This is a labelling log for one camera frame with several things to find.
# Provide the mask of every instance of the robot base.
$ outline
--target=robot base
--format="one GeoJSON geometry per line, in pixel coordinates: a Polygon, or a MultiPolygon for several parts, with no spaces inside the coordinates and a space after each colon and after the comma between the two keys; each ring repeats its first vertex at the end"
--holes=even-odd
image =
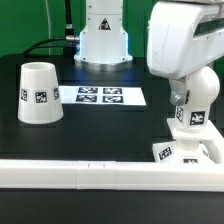
{"type": "Polygon", "coordinates": [[[207,148],[199,144],[194,151],[184,150],[177,146],[177,142],[166,142],[153,145],[153,154],[156,162],[161,163],[214,163],[207,148]]]}
{"type": "Polygon", "coordinates": [[[153,145],[156,162],[161,163],[214,163],[206,142],[213,142],[220,134],[211,121],[198,133],[181,131],[175,119],[167,119],[170,131],[176,141],[153,145]]]}
{"type": "Polygon", "coordinates": [[[130,60],[126,60],[124,62],[115,63],[115,64],[100,64],[100,63],[91,63],[83,60],[74,59],[74,65],[77,67],[90,69],[94,71],[118,71],[122,69],[130,68],[132,65],[132,57],[130,60]]]}

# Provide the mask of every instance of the black and white square marker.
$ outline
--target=black and white square marker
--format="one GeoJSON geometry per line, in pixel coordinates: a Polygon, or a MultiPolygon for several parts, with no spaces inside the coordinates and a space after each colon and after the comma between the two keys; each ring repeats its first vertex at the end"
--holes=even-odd
{"type": "Polygon", "coordinates": [[[123,96],[103,96],[103,103],[124,103],[123,96]]]}
{"type": "Polygon", "coordinates": [[[21,89],[21,100],[27,101],[28,92],[25,89],[21,89]]]}
{"type": "Polygon", "coordinates": [[[122,94],[122,88],[103,88],[104,94],[122,94]]]}
{"type": "Polygon", "coordinates": [[[79,87],[78,93],[96,94],[96,93],[98,93],[98,88],[96,88],[96,87],[79,87]]]}
{"type": "Polygon", "coordinates": [[[205,111],[197,111],[191,113],[190,125],[204,125],[205,122],[205,111]]]}
{"type": "Polygon", "coordinates": [[[54,99],[57,100],[59,98],[59,90],[58,88],[54,89],[54,99]]]}
{"type": "Polygon", "coordinates": [[[95,95],[77,95],[76,102],[96,103],[97,96],[95,96],[95,95]]]}
{"type": "Polygon", "coordinates": [[[183,122],[183,113],[184,110],[181,107],[177,107],[176,109],[176,118],[182,123],[183,122]]]}
{"type": "Polygon", "coordinates": [[[197,158],[183,158],[182,162],[183,163],[198,163],[198,159],[197,158]]]}
{"type": "Polygon", "coordinates": [[[171,147],[169,146],[168,148],[164,149],[163,151],[161,151],[159,153],[159,159],[160,161],[161,160],[164,160],[165,158],[167,158],[168,156],[172,155],[173,152],[172,152],[172,149],[171,147]]]}
{"type": "Polygon", "coordinates": [[[47,92],[36,92],[36,103],[47,103],[47,92]]]}

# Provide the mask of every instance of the black cable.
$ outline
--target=black cable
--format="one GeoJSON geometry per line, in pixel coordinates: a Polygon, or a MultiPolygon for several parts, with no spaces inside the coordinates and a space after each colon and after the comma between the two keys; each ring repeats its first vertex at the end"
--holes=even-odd
{"type": "Polygon", "coordinates": [[[64,3],[65,3],[65,21],[66,21],[65,36],[74,35],[70,0],[64,0],[64,3]]]}
{"type": "Polygon", "coordinates": [[[66,21],[66,24],[72,24],[70,0],[64,0],[64,1],[65,1],[65,21],[66,21]]]}
{"type": "Polygon", "coordinates": [[[144,29],[144,22],[142,20],[142,10],[141,10],[141,5],[140,5],[140,0],[136,0],[137,5],[138,5],[138,12],[139,12],[139,20],[140,20],[140,25],[141,25],[141,32],[142,32],[142,40],[143,40],[143,53],[144,53],[144,58],[146,60],[146,42],[145,42],[145,29],[144,29]]]}
{"type": "MultiPolygon", "coordinates": [[[[28,54],[38,48],[38,46],[42,45],[42,44],[47,44],[47,43],[52,43],[52,42],[56,42],[56,41],[63,41],[63,40],[66,40],[64,37],[56,37],[56,38],[51,38],[51,39],[47,39],[47,40],[43,40],[43,41],[40,41],[36,44],[34,44],[33,46],[31,46],[30,48],[28,48],[27,50],[25,50],[23,52],[23,55],[24,56],[28,56],[28,54]]],[[[51,47],[54,47],[54,46],[46,46],[46,47],[42,47],[42,48],[51,48],[51,47]]]]}
{"type": "Polygon", "coordinates": [[[27,49],[26,51],[23,52],[23,55],[25,57],[29,56],[29,53],[35,49],[49,49],[49,48],[63,48],[64,46],[35,46],[35,47],[31,47],[29,49],[27,49]]]}

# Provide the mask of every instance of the label on robot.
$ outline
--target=label on robot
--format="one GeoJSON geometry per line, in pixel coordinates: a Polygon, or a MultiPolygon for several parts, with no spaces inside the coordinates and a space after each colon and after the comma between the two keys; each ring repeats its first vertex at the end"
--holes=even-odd
{"type": "Polygon", "coordinates": [[[183,108],[176,107],[176,118],[182,123],[183,122],[183,108]]]}
{"type": "Polygon", "coordinates": [[[205,111],[191,112],[190,126],[203,126],[205,123],[205,111]]]}
{"type": "Polygon", "coordinates": [[[171,146],[169,146],[159,153],[159,159],[160,159],[160,161],[162,161],[172,154],[173,154],[172,148],[171,148],[171,146]]]}
{"type": "Polygon", "coordinates": [[[198,159],[193,157],[184,157],[182,158],[182,163],[198,163],[198,159]]]}
{"type": "Polygon", "coordinates": [[[100,24],[98,30],[111,30],[110,25],[107,21],[107,18],[104,18],[104,20],[100,24]]]}

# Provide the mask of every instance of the robot logo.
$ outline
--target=robot logo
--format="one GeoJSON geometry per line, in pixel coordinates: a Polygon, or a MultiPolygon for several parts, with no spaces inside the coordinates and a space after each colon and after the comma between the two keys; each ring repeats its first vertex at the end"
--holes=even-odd
{"type": "Polygon", "coordinates": [[[181,107],[177,107],[176,109],[176,118],[182,123],[183,122],[183,109],[181,107]]]}
{"type": "Polygon", "coordinates": [[[205,122],[205,111],[197,111],[191,113],[190,125],[204,125],[205,122]]]}
{"type": "Polygon", "coordinates": [[[104,18],[103,22],[100,24],[98,30],[111,30],[110,25],[106,18],[104,18]]]}

